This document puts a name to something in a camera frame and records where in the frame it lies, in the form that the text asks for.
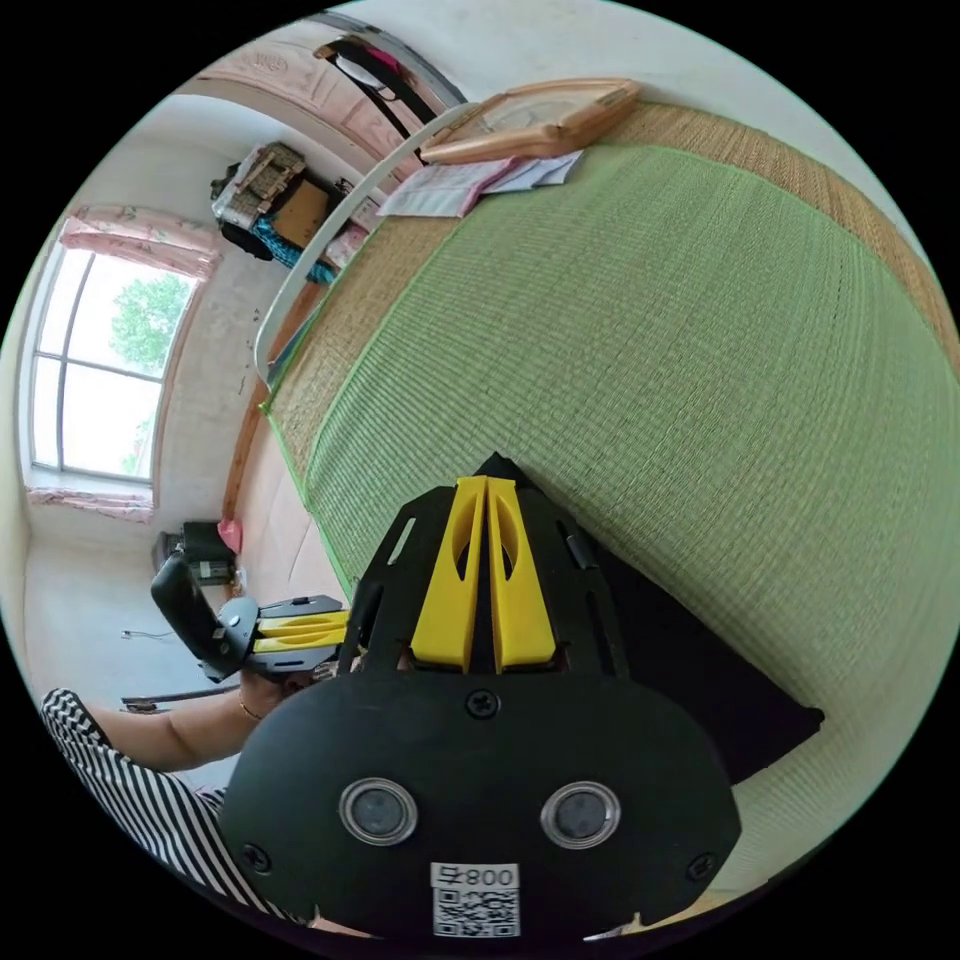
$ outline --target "green woven mat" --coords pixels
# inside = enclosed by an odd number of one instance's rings
[[[827,217],[690,154],[599,147],[573,184],[464,220],[344,385],[303,491],[349,588],[403,502],[499,450],[709,603],[718,562],[762,590],[774,556],[800,562],[792,536],[862,561],[876,511],[922,508],[888,484],[926,482],[956,404],[907,296]]]
[[[789,775],[737,788],[717,885],[825,839],[960,622],[960,387],[883,264],[752,174],[591,149],[568,186],[483,201],[330,409],[299,480],[348,595],[401,504],[493,451],[825,710]]]

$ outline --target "paper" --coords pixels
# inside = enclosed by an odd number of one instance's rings
[[[408,177],[378,211],[381,217],[462,217],[485,187],[517,165],[516,159],[434,164]]]
[[[485,195],[518,193],[523,190],[533,190],[535,187],[565,183],[582,156],[583,151],[578,150],[576,153],[552,157],[549,160],[527,160],[485,187],[483,192]]]
[[[387,198],[379,216],[463,217],[481,196],[521,193],[565,183],[583,151],[547,160],[435,164],[418,170]]]

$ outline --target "camera lens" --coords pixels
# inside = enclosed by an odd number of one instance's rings
[[[586,850],[606,840],[620,823],[620,801],[599,783],[561,787],[543,805],[540,825],[557,846]]]
[[[367,833],[389,837],[403,823],[403,805],[392,793],[374,787],[354,799],[353,819]]]
[[[340,819],[364,843],[402,843],[417,825],[417,805],[399,784],[377,777],[352,783],[340,797]]]

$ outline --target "box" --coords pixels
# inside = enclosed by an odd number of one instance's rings
[[[320,259],[324,263],[330,264],[331,267],[342,270],[363,246],[368,236],[369,234],[363,227],[351,223],[345,230],[341,231],[339,236],[334,237],[327,244],[326,249],[320,255]]]
[[[377,223],[380,218],[377,216],[377,211],[380,209],[380,204],[375,200],[371,200],[370,197],[367,197],[365,200],[361,200],[360,204],[357,206],[357,209],[353,211],[350,219],[357,224],[359,227],[363,227],[367,233],[373,233],[377,229]]]
[[[293,196],[277,211],[273,229],[284,240],[302,250],[326,219],[328,205],[327,195],[319,187],[304,180],[294,190]]]
[[[303,157],[286,144],[255,147],[233,168],[230,182],[213,201],[214,216],[249,230],[304,169]]]

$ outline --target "black pillow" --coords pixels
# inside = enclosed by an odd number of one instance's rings
[[[499,454],[477,475],[539,489]],[[610,587],[632,679],[662,693],[700,724],[731,783],[770,766],[820,729],[821,710],[801,706],[666,591],[587,538]]]

